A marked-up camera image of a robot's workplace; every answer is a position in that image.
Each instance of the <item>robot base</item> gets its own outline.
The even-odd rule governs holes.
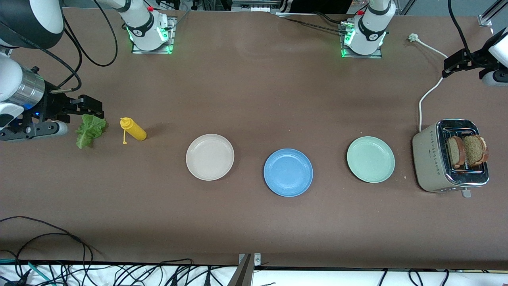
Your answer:
[[[339,30],[348,32],[346,26],[339,24]],[[343,58],[360,58],[360,59],[381,59],[381,47],[377,48],[377,50],[369,55],[357,54],[351,50],[350,47],[344,44],[345,41],[345,33],[340,33],[340,51]]]
[[[168,40],[159,48],[151,51],[145,51],[138,48],[134,43],[132,44],[132,53],[144,54],[171,54],[173,53],[173,45],[175,43],[177,17],[167,17],[167,22],[163,23],[163,28],[170,28],[162,32],[162,36],[167,37]]]

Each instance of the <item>tabletop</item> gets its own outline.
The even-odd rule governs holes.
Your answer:
[[[90,56],[109,61],[114,42],[100,12],[64,13]],[[0,142],[1,217],[63,227],[102,261],[234,264],[238,253],[260,252],[267,266],[508,266],[508,135],[500,131],[508,126],[506,89],[483,85],[477,71],[459,72],[423,103],[424,127],[444,118],[478,126],[489,144],[490,182],[464,199],[460,192],[425,192],[416,181],[418,101],[440,78],[442,57],[406,38],[417,33],[451,55],[462,44],[449,18],[394,17],[383,58],[368,60],[341,58],[333,33],[263,12],[190,12],[178,24],[173,54],[131,54],[122,20],[107,14],[118,58],[106,68],[85,60],[83,87],[68,94],[101,100],[107,131],[82,150],[72,131]],[[327,25],[318,16],[296,18]],[[492,35],[475,18],[459,22],[471,50]],[[68,38],[51,51],[76,65]],[[19,49],[12,58],[38,66],[51,83],[68,75],[41,51]],[[145,128],[147,140],[123,145],[121,117]],[[80,122],[73,116],[70,129]],[[226,137],[235,151],[232,169],[212,182],[196,179],[185,164],[187,147],[207,133]],[[382,183],[365,183],[347,166],[349,144],[366,135],[384,140],[395,155],[395,171]],[[313,182],[298,197],[278,196],[264,182],[264,163],[281,148],[312,163]],[[50,231],[4,222],[0,246],[17,250]],[[81,260],[81,251],[70,239],[48,237],[21,258]]]

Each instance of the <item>green lettuce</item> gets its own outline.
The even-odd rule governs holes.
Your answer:
[[[81,118],[83,119],[83,123],[81,123],[79,129],[76,130],[78,134],[76,145],[79,149],[83,149],[83,147],[90,145],[95,138],[102,135],[106,127],[105,119],[100,119],[88,114],[83,114]]]

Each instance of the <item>toaster power cord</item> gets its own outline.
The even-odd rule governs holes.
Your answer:
[[[407,39],[410,41],[410,42],[417,42],[419,44],[421,44],[422,46],[426,47],[426,48],[429,48],[437,53],[439,53],[440,55],[444,56],[445,58],[448,58],[447,55],[445,55],[444,53],[438,51],[437,49],[427,45],[426,43],[422,42],[420,39],[418,39],[418,35],[417,34],[411,34],[409,35],[409,37],[407,37]],[[429,89],[429,91],[427,91],[423,96],[422,98],[420,99],[420,101],[418,102],[418,117],[419,117],[419,120],[418,120],[418,131],[419,132],[422,132],[422,102],[423,100],[427,97],[427,95],[429,95],[434,89],[436,89],[440,84],[441,82],[443,81],[443,77],[441,77],[436,85],[434,85],[431,89]]]

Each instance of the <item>yellow squeeze bottle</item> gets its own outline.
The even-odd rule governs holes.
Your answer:
[[[139,141],[143,141],[146,139],[146,132],[139,125],[132,120],[132,118],[124,117],[120,118],[120,126],[123,129],[123,143],[125,142],[125,132],[127,131],[132,137],[136,138]]]

